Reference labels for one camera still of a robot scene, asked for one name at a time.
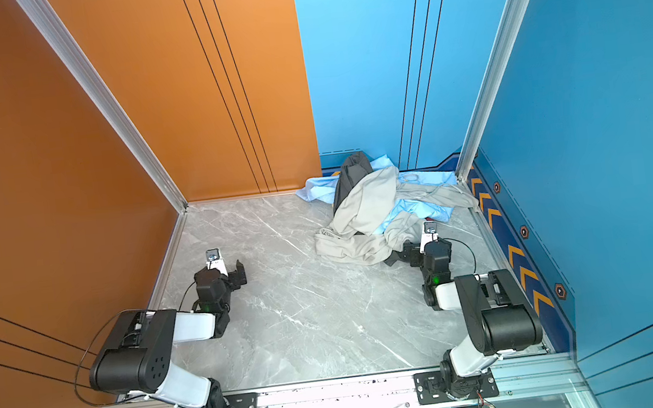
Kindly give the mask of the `beige grey cloth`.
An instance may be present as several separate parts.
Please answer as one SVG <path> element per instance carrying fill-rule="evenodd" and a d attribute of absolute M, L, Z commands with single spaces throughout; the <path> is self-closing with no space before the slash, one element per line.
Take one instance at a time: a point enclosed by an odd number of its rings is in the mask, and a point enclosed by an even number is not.
<path fill-rule="evenodd" d="M 367 175 L 355 186 L 330 223 L 315 235 L 315 249 L 320 257 L 343 264 L 379 264 L 392 252 L 400 251 L 405 241 L 421 239 L 425 220 L 407 213 L 395 217 L 382 235 L 373 234 L 391 211 L 401 188 L 398 173 L 394 166 L 385 167 Z M 473 195 L 456 185 L 451 193 L 446 191 L 440 196 L 450 196 L 455 209 L 477 205 Z"/>

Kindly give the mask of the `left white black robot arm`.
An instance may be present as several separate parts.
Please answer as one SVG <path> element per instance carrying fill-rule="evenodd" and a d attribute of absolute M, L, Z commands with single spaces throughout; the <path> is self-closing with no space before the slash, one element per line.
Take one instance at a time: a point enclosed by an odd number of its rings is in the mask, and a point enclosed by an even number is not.
<path fill-rule="evenodd" d="M 190 310 L 119 314 L 91 366 L 91 388 L 111 395 L 142 394 L 172 408 L 233 408 L 217 379 L 175 364 L 172 351 L 182 343 L 223 337 L 232 293 L 247 283 L 242 262 L 228 271 L 216 260 L 195 273 L 198 299 Z"/>

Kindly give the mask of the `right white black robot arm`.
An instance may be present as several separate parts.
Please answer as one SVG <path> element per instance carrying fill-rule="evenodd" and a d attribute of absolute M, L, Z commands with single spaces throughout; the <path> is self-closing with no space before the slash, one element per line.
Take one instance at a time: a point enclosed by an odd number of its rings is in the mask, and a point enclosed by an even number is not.
<path fill-rule="evenodd" d="M 422 293 L 428 307 L 458 311 L 466 336 L 441 360 L 440 378 L 429 388 L 433 398 L 468 400 L 496 396 L 492 366 L 511 355 L 543 342 L 543 326 L 524 290 L 509 270 L 455 276 L 451 272 L 455 239 L 435 238 L 418 246 L 407 241 L 385 260 L 421 270 Z"/>

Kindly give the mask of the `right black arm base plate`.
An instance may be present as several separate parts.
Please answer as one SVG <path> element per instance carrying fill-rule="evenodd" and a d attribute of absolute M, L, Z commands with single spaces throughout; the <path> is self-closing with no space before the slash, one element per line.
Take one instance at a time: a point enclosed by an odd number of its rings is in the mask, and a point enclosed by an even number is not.
<path fill-rule="evenodd" d="M 458 400 L 479 400 L 499 397 L 500 391 L 491 371 L 463 378 L 444 377 L 440 370 L 424 371 L 413 375 L 415 392 L 420 405 L 434 405 L 440 402 Z"/>

